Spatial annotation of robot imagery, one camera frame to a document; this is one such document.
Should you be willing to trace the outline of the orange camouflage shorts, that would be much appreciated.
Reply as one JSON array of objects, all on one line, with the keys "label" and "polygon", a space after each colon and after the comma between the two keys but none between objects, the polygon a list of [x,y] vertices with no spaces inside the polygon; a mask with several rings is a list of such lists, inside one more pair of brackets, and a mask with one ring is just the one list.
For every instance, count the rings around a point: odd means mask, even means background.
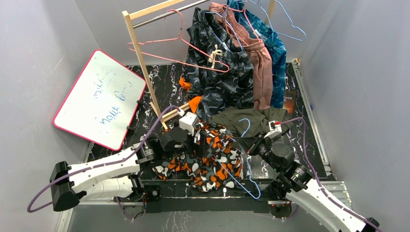
[{"label": "orange camouflage shorts", "polygon": [[222,182],[222,173],[215,176],[213,172],[213,156],[215,155],[224,166],[242,181],[244,179],[244,160],[239,145],[234,136],[225,127],[212,122],[198,122],[195,131],[203,129],[207,132],[208,149],[204,157],[196,157],[190,152],[183,151],[170,160],[152,168],[161,180],[167,180],[173,173],[185,172],[190,178],[190,185],[201,192],[218,190],[228,187]]}]

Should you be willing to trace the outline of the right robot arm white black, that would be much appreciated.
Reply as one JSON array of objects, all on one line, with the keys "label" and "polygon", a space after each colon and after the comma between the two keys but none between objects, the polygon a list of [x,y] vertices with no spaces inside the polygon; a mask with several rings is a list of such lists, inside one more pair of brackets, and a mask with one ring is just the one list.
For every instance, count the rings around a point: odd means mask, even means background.
[{"label": "right robot arm white black", "polygon": [[365,218],[337,199],[305,165],[295,161],[293,148],[286,142],[257,136],[240,138],[249,156],[260,156],[276,173],[264,196],[289,200],[311,214],[330,232],[378,232],[379,223]]}]

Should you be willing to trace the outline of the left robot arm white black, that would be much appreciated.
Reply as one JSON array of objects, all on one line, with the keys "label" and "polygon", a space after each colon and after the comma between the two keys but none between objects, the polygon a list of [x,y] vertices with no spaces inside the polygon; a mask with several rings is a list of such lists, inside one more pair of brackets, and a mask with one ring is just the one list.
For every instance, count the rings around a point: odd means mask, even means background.
[{"label": "left robot arm white black", "polygon": [[61,161],[54,166],[49,179],[53,210],[69,210],[81,201],[104,197],[139,201],[146,190],[138,172],[183,152],[203,154],[206,144],[203,130],[193,132],[175,127],[109,157],[73,165]]}]

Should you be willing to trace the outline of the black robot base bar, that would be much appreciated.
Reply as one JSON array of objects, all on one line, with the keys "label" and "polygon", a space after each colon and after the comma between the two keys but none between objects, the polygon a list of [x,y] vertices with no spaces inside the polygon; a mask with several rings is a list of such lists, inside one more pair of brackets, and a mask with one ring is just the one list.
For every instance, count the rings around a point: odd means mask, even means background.
[{"label": "black robot base bar", "polygon": [[287,218],[297,209],[288,200],[275,200],[262,192],[254,199],[242,189],[221,188],[200,192],[187,179],[143,180],[147,192],[147,212],[172,211],[227,212],[250,211],[270,213],[276,218]]}]

